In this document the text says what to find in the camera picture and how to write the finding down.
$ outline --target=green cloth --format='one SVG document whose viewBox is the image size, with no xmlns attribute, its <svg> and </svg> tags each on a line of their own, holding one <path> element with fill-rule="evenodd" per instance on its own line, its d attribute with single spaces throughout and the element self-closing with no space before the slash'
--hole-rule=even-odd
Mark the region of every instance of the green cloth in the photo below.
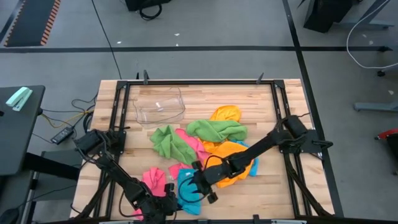
<svg viewBox="0 0 398 224">
<path fill-rule="evenodd" d="M 236 121 L 200 119 L 188 124 L 187 134 L 211 142 L 222 142 L 225 139 L 243 141 L 248 135 L 248 129 Z"/>
<path fill-rule="evenodd" d="M 175 133 L 170 125 L 156 129 L 150 141 L 154 143 L 154 150 L 163 157 L 174 158 L 186 165 L 191 165 L 197 160 L 195 151 Z"/>
</svg>

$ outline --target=butcher block tabletop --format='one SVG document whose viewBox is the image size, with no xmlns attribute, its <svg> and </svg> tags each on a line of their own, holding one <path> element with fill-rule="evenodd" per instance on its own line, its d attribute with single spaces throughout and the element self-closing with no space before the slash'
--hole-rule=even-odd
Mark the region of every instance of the butcher block tabletop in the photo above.
<svg viewBox="0 0 398 224">
<path fill-rule="evenodd" d="M 287 99 L 291 114 L 308 113 L 307 101 L 303 86 L 299 79 L 284 80 Z M 109 128 L 113 100 L 117 80 L 103 80 L 99 87 L 95 112 L 91 129 L 106 131 Z M 165 91 L 178 87 L 185 104 L 184 118 L 171 123 L 173 128 L 186 128 L 187 124 L 198 119 L 209 119 L 215 110 L 224 105 L 236 105 L 242 112 L 240 123 L 247 127 L 248 137 L 245 143 L 253 145 L 266 136 L 277 122 L 274 102 L 270 85 L 134 85 L 129 92 L 126 124 L 127 132 L 125 151 L 120 157 L 119 165 L 132 177 L 142 179 L 142 173 L 151 167 L 158 167 L 166 174 L 167 182 L 172 180 L 168 168 L 178 164 L 175 159 L 160 157 L 153 150 L 154 144 L 149 140 L 156 128 L 145 129 L 136 121 L 136 114 L 132 101 L 141 93 L 151 91 Z M 282 96 L 278 91 L 278 99 L 282 116 L 284 116 Z M 121 116 L 124 89 L 121 90 L 116 126 Z M 310 115 L 300 118 L 308 129 L 312 128 Z M 303 173 L 308 189 L 329 213 L 333 213 L 333 206 L 329 188 L 326 183 L 322 162 L 309 154 L 301 154 Z M 81 172 L 73 201 L 73 208 L 82 211 L 98 188 L 100 170 L 93 164 L 86 164 Z M 258 214 L 261 219 L 293 218 L 292 203 L 285 169 L 284 157 L 278 147 L 274 147 L 259 156 L 257 176 L 247 176 L 235 184 L 225 188 L 213 186 L 218 201 L 209 204 L 207 199 L 201 201 L 201 214 L 190 215 L 185 211 L 177 212 L 177 220 L 192 219 L 252 219 Z M 122 188 L 116 184 L 111 213 L 112 220 L 125 220 L 119 213 L 119 199 Z M 296 186 L 300 213 L 304 215 L 303 200 L 299 188 Z M 103 195 L 100 215 L 105 214 L 108 191 Z M 123 198 L 121 209 L 124 214 L 131 215 L 133 208 L 126 198 Z"/>
</svg>

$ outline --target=pink towel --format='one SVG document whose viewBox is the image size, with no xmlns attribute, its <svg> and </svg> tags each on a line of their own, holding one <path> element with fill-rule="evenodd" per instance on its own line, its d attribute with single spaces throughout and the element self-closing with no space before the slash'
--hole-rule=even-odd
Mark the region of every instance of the pink towel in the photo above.
<svg viewBox="0 0 398 224">
<path fill-rule="evenodd" d="M 191 146 L 191 148 L 196 152 L 197 158 L 203 164 L 206 161 L 207 157 L 209 156 L 209 153 L 205 151 L 203 144 L 196 138 L 187 135 L 187 133 L 185 132 L 184 129 L 177 128 L 175 130 L 175 133 L 177 133 L 181 139 L 183 139 L 189 146 Z M 192 168 L 192 166 L 188 166 L 183 163 L 179 163 L 179 164 L 170 166 L 169 172 L 170 172 L 170 175 L 173 177 L 173 179 L 176 180 L 180 169 L 191 169 L 191 168 Z"/>
<path fill-rule="evenodd" d="M 152 194 L 158 197 L 166 196 L 164 187 L 166 185 L 166 175 L 164 171 L 157 167 L 151 167 L 149 171 L 142 175 L 142 181 L 150 188 Z M 134 211 L 133 215 L 142 214 L 141 209 Z M 137 217 L 139 220 L 143 220 L 143 216 Z"/>
</svg>

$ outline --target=yellow wire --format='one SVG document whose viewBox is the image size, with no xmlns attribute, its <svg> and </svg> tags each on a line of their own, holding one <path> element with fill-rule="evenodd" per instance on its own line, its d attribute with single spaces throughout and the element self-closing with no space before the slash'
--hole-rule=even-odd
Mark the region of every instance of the yellow wire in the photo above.
<svg viewBox="0 0 398 224">
<path fill-rule="evenodd" d="M 73 119 L 75 119 L 75 118 L 77 118 L 77 117 L 79 117 L 81 115 L 84 115 L 84 114 L 87 114 L 87 113 L 90 113 L 90 112 L 93 112 L 93 111 L 94 110 L 89 110 L 89 111 L 84 111 L 84 112 L 81 112 L 79 114 L 76 114 L 76 115 L 74 115 L 73 117 L 67 119 L 66 121 L 64 121 L 64 123 L 62 123 L 61 125 L 58 125 L 58 126 L 54 126 L 54 124 L 51 122 L 50 118 L 48 118 L 45 114 L 41 114 L 41 115 L 49 122 L 51 127 L 53 127 L 53 128 L 61 128 L 62 126 L 66 125 L 66 123 L 68 121 L 71 121 L 71 120 L 73 120 Z"/>
</svg>

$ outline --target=blue cloth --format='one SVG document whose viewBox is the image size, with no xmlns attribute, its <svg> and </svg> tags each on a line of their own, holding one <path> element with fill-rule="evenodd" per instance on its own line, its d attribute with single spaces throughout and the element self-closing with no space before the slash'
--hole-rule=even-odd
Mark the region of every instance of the blue cloth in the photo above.
<svg viewBox="0 0 398 224">
<path fill-rule="evenodd" d="M 244 141 L 231 140 L 231 142 L 238 143 L 238 144 L 240 144 L 242 146 L 250 147 L 249 145 L 244 143 Z M 251 166 L 249 175 L 252 176 L 252 177 L 257 176 L 258 168 L 259 168 L 259 158 L 257 157 L 257 158 L 254 159 L 254 162 L 253 162 L 253 165 Z"/>
<path fill-rule="evenodd" d="M 194 169 L 180 169 L 180 172 L 178 173 L 177 177 L 177 185 L 181 189 L 178 190 L 178 203 L 181 205 L 182 209 L 186 211 L 189 214 L 192 215 L 199 215 L 201 211 L 201 205 L 200 202 L 186 202 L 181 199 L 180 193 L 182 197 L 185 200 L 188 201 L 195 201 L 200 199 L 200 194 L 199 193 L 193 193 L 194 191 L 198 190 L 198 187 L 196 184 L 189 184 L 190 180 L 185 181 L 183 184 L 181 184 L 184 180 L 186 179 L 191 179 L 193 177 L 193 173 L 195 172 Z"/>
</svg>

